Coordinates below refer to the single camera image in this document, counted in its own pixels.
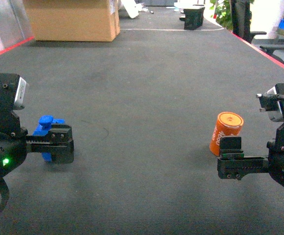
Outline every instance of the dark gray mat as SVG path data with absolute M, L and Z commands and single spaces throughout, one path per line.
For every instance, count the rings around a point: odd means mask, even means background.
M 278 126 L 255 94 L 284 69 L 228 31 L 30 42 L 1 55 L 0 72 L 30 84 L 22 126 L 52 114 L 75 139 L 73 164 L 29 154 L 5 177 L 0 234 L 284 234 L 284 188 L 268 174 L 220 180 L 208 149 L 223 111 L 244 118 L 246 155 L 267 154 Z
M 134 19 L 129 18 L 126 10 L 119 11 L 120 27 L 122 29 L 184 29 L 184 22 L 179 20 L 179 17 L 183 15 L 180 12 L 175 12 L 173 9 L 166 9 L 165 7 L 151 6 L 148 7 L 148 10 L 153 11 L 154 14 L 142 11 Z M 204 19 L 203 25 L 195 31 L 219 28 L 219 26 Z

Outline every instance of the blue toy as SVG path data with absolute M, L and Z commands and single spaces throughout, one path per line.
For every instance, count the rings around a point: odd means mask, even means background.
M 54 119 L 51 115 L 42 116 L 39 120 L 39 124 L 35 131 L 33 132 L 33 136 L 45 136 L 48 131 L 51 129 L 51 125 L 53 123 L 65 124 L 64 119 Z M 52 162 L 52 157 L 50 153 L 42 153 L 42 157 L 46 162 Z

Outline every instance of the orange cylinder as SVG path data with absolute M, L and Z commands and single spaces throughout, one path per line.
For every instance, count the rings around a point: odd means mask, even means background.
M 231 112 L 223 112 L 218 114 L 213 136 L 210 143 L 210 150 L 216 156 L 219 156 L 219 142 L 223 136 L 239 135 L 242 126 L 243 118 L 238 114 Z

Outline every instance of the cardboard box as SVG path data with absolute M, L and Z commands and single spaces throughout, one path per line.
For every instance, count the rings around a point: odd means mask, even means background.
M 23 0 L 36 40 L 111 42 L 120 33 L 115 0 Z

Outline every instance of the office chair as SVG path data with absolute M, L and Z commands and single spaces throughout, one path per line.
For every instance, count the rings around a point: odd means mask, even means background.
M 250 1 L 249 0 L 231 0 L 231 14 L 232 14 L 232 24 L 233 24 L 233 33 L 240 38 L 246 40 L 248 43 L 251 43 L 253 38 L 256 35 L 265 35 L 266 32 L 263 31 L 253 31 L 250 30 Z M 275 50 L 284 50 L 284 45 L 261 45 L 260 49 L 266 54 L 270 55 L 274 59 L 278 60 L 282 64 L 284 61 L 273 54 Z

